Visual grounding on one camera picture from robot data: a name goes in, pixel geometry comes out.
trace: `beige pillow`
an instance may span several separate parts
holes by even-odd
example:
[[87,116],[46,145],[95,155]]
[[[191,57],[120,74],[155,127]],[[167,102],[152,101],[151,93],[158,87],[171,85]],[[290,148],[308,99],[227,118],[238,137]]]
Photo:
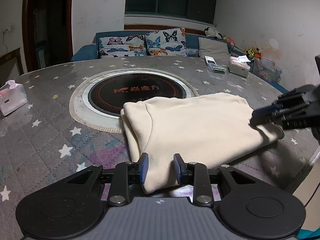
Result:
[[210,56],[214,59],[223,59],[229,61],[230,55],[228,46],[221,41],[213,41],[207,38],[199,39],[199,57]]

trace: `round table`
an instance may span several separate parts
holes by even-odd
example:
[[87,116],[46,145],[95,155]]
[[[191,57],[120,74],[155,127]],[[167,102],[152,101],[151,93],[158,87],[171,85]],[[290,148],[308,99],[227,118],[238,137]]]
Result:
[[[5,186],[10,190],[9,200],[0,202],[3,239],[21,236],[15,207],[25,195],[93,163],[114,168],[117,163],[129,160],[124,134],[89,128],[76,122],[69,113],[70,97],[78,85],[97,73],[123,68],[164,70],[188,81],[200,95],[218,92],[239,95],[253,109],[271,104],[281,94],[251,73],[247,78],[231,73],[223,80],[212,78],[204,60],[192,57],[89,60],[19,76],[16,82],[24,85],[28,103],[7,117],[0,115],[0,191]],[[310,129],[285,131],[282,140],[246,155],[232,165],[293,192],[317,160],[318,145]],[[107,193],[106,185],[102,199],[106,199]],[[187,189],[170,193],[174,196],[188,194],[190,190]]]

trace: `throw pillow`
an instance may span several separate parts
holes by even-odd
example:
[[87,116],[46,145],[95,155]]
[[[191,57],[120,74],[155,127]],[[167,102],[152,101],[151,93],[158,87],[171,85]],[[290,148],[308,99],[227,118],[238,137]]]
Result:
[[141,34],[99,39],[99,54],[101,58],[146,56],[145,52],[144,37]]
[[229,61],[230,55],[228,46],[221,41],[214,41],[199,37],[199,57],[210,56],[214,59],[223,59]]
[[147,49],[153,56],[187,56],[186,31],[176,28],[146,33]]

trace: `butterfly pillow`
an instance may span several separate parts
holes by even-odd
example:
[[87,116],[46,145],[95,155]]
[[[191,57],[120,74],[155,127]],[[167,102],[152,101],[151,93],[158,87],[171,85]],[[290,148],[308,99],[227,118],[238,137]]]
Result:
[[147,49],[153,56],[187,56],[186,31],[176,28],[146,33]]
[[101,58],[146,56],[145,52],[144,37],[141,34],[99,39],[99,55]]

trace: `doorway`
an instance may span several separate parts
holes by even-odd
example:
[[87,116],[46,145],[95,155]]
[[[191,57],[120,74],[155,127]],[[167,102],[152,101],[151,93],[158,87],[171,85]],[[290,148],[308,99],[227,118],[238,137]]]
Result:
[[23,0],[22,34],[28,72],[70,62],[72,0]]

